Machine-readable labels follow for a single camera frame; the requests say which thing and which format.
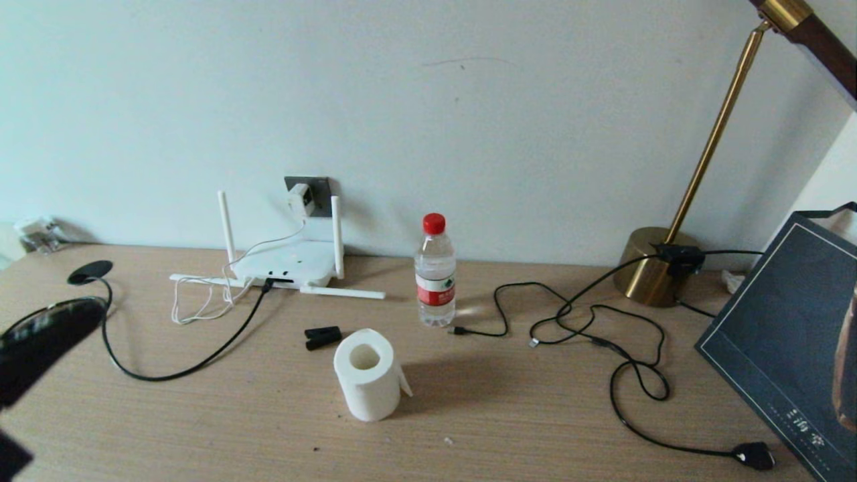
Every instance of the wall outlet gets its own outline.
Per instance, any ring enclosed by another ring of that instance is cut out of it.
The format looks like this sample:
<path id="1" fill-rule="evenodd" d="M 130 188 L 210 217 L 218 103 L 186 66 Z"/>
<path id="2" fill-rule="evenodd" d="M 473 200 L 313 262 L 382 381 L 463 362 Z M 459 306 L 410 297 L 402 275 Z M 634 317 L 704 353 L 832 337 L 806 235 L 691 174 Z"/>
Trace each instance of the wall outlet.
<path id="1" fill-rule="evenodd" d="M 330 180 L 328 178 L 309 177 L 285 177 L 285 188 L 291 190 L 295 184 L 306 184 L 312 190 L 315 201 L 315 209 L 310 213 L 310 218 L 332 218 L 333 211 L 330 206 Z"/>

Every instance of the cable plug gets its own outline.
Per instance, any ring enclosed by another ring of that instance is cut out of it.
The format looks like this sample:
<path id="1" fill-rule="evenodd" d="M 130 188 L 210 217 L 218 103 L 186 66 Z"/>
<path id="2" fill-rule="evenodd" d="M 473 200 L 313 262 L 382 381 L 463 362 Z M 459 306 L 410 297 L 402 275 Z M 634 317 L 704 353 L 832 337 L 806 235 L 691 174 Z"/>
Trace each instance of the cable plug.
<path id="1" fill-rule="evenodd" d="M 612 350 L 613 352 L 615 352 L 617 355 L 621 356 L 622 358 L 631 360 L 631 356 L 628 355 L 627 352 L 622 350 L 621 347 L 619 347 L 619 345 L 616 345 L 615 343 L 613 343 L 610 340 L 604 340 L 603 338 L 598 338 L 597 336 L 591 336 L 590 337 L 590 343 L 592 343 L 595 346 L 601 346 L 603 348 L 609 348 L 610 350 Z"/>
<path id="2" fill-rule="evenodd" d="M 306 220 L 315 211 L 315 198 L 308 184 L 295 184 L 288 194 L 289 209 L 300 220 Z"/>
<path id="3" fill-rule="evenodd" d="M 655 248 L 657 257 L 669 263 L 667 274 L 673 277 L 696 274 L 705 262 L 705 255 L 697 246 L 659 244 Z"/>
<path id="4" fill-rule="evenodd" d="M 269 292 L 273 288 L 273 284 L 276 283 L 277 280 L 274 278 L 268 278 L 265 280 L 265 284 L 262 286 L 262 292 Z"/>
<path id="5" fill-rule="evenodd" d="M 764 442 L 742 443 L 732 449 L 732 457 L 756 470 L 771 470 L 776 465 L 774 455 Z"/>

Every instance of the plastic water bottle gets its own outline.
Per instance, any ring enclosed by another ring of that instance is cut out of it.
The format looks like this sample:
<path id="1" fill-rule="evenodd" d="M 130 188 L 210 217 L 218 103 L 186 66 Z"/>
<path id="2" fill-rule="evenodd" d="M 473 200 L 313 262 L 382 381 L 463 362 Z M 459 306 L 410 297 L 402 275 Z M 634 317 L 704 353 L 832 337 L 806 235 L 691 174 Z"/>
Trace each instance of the plastic water bottle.
<path id="1" fill-rule="evenodd" d="M 442 215 L 426 214 L 423 232 L 423 245 L 414 256 L 420 320 L 444 327 L 455 317 L 455 250 Z"/>

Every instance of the brass lamp base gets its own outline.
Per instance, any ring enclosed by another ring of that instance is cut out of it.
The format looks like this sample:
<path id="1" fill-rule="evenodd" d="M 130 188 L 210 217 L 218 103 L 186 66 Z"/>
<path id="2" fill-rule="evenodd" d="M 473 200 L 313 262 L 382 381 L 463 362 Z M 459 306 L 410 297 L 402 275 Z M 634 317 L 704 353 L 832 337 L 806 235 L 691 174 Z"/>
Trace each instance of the brass lamp base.
<path id="1" fill-rule="evenodd" d="M 669 229 L 663 227 L 641 227 L 631 233 L 623 262 L 634 258 L 656 254 L 654 246 L 663 243 Z M 698 246 L 696 239 L 680 232 L 675 234 L 671 244 Z M 675 298 L 680 294 L 690 274 L 672 276 L 667 273 L 669 264 L 657 258 L 649 258 L 633 264 L 613 276 L 613 282 L 619 291 L 630 299 L 649 306 L 675 306 Z"/>

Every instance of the white router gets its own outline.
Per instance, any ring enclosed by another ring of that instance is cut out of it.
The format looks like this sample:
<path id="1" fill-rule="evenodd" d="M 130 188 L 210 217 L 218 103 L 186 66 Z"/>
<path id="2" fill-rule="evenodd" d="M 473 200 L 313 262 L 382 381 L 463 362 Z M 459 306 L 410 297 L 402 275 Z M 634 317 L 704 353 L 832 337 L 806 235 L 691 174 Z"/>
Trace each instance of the white router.
<path id="1" fill-rule="evenodd" d="M 218 191 L 220 201 L 220 220 L 226 238 L 226 255 L 229 257 L 232 272 L 237 279 L 206 278 L 208 283 L 244 287 L 244 280 L 255 286 L 262 286 L 268 278 L 275 279 L 275 288 L 290 288 L 305 293 L 347 296 L 354 298 L 384 299 L 384 292 L 369 292 L 343 288 L 328 288 L 327 283 L 333 276 L 342 280 L 345 277 L 343 264 L 342 224 L 339 216 L 339 196 L 331 196 L 333 241 L 309 241 L 307 239 L 286 239 L 278 243 L 263 244 L 254 248 L 245 257 L 235 262 L 235 245 L 232 241 L 232 227 L 229 221 L 229 209 L 226 206 L 226 194 Z M 186 274 L 173 274 L 171 280 L 193 278 Z"/>

